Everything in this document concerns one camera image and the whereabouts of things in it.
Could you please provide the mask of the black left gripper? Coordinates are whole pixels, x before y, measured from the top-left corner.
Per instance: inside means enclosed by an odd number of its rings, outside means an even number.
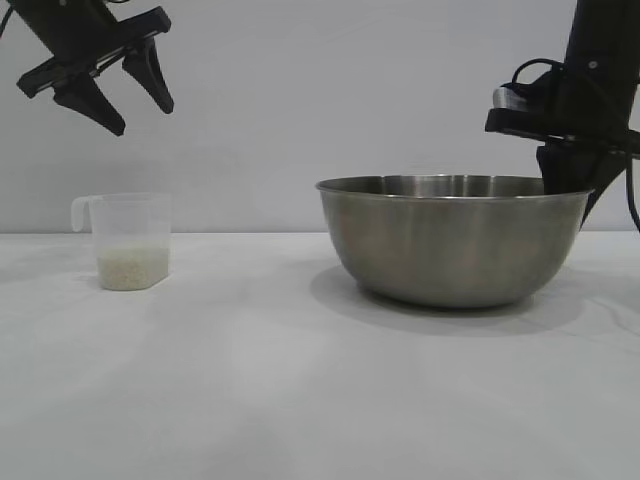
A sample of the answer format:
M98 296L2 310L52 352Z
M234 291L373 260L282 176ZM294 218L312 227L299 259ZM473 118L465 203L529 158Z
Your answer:
M92 77L99 74L100 63L123 57L123 70L163 113L173 112L174 100L164 80L154 40L171 29L171 20L163 8L118 20L104 1L11 1L9 5L52 54L20 77L18 88L27 97L57 86L53 99L58 105L122 136L123 117Z

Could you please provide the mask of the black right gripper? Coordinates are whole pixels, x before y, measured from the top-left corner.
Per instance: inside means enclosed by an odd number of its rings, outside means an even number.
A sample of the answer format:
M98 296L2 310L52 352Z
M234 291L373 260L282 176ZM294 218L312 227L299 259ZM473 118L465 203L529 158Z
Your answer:
M485 130L542 142L590 146L590 152L545 144L536 160L545 194L589 191L581 225L610 185L639 156L639 133L592 75L563 62L534 58L494 90Z

